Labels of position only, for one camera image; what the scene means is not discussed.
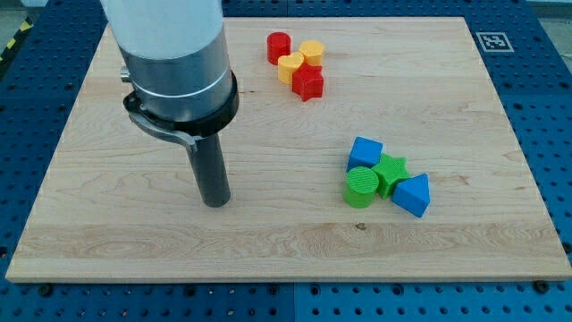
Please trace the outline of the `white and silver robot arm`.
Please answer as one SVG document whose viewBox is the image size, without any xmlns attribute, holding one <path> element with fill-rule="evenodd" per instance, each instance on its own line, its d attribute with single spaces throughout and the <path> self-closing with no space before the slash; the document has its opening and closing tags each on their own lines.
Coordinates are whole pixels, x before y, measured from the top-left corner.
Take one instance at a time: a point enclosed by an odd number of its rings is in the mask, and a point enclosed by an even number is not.
<svg viewBox="0 0 572 322">
<path fill-rule="evenodd" d="M 101 0 L 133 91 L 130 120 L 160 140 L 219 149 L 218 133 L 237 113 L 218 0 Z"/>
</svg>

